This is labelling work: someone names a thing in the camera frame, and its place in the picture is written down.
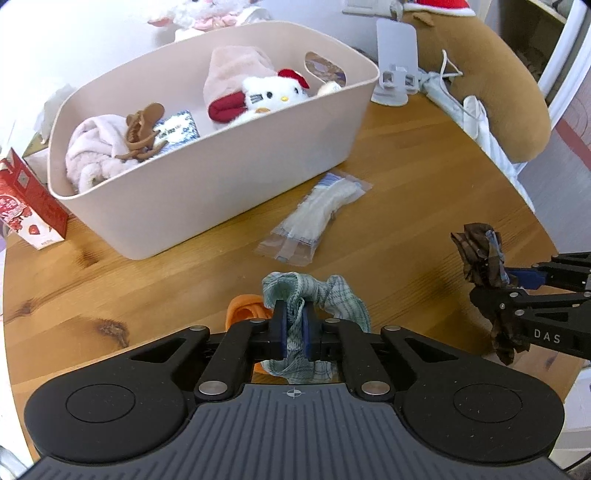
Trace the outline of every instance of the basket handle hole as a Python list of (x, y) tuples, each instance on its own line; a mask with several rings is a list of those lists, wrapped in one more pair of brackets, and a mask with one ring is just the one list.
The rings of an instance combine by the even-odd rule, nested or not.
[(347, 85), (347, 77), (342, 68), (330, 60), (309, 51), (305, 56), (306, 70), (323, 83), (336, 82), (339, 86)]

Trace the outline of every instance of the red gift box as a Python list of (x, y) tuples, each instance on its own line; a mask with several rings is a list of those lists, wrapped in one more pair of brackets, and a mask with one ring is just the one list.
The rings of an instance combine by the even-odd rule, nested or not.
[(0, 160), (0, 218), (37, 249), (66, 238), (66, 210), (12, 148)]

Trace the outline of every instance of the blue patterned card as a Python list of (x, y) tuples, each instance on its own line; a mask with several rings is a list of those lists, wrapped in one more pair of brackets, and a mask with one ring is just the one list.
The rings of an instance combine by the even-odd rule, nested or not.
[(152, 158), (160, 157), (165, 153), (181, 148), (199, 138), (199, 132), (197, 132), (195, 120), (193, 120), (191, 112), (188, 110), (175, 113), (174, 115), (159, 121), (154, 125), (154, 130), (160, 130), (160, 133), (154, 141), (154, 145), (158, 145), (158, 143), (163, 140), (168, 140), (168, 144), (166, 144), (164, 148)]

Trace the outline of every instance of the storage basket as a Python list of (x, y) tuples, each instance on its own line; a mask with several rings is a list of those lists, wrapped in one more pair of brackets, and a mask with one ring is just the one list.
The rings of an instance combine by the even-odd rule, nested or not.
[[(300, 72), (314, 95), (322, 81), (306, 54), (338, 66), (346, 87), (236, 127), (216, 129), (203, 101), (214, 48), (258, 47), (277, 69)], [(223, 28), (173, 43), (81, 87), (51, 134), (51, 193), (121, 255), (140, 260), (183, 242), (338, 165), (349, 155), (379, 71), (343, 43), (289, 22)], [(201, 139), (74, 194), (64, 158), (74, 129), (106, 113), (126, 116), (151, 102), (165, 116), (190, 110)]]

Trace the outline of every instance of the crosshair mark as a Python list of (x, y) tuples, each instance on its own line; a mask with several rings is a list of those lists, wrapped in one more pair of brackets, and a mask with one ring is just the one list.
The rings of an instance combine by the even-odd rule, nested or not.
[(290, 390), (288, 390), (287, 392), (284, 392), (288, 397), (291, 398), (297, 398), (300, 395), (303, 395), (304, 392), (302, 392), (302, 390), (298, 390), (297, 388), (292, 388)]

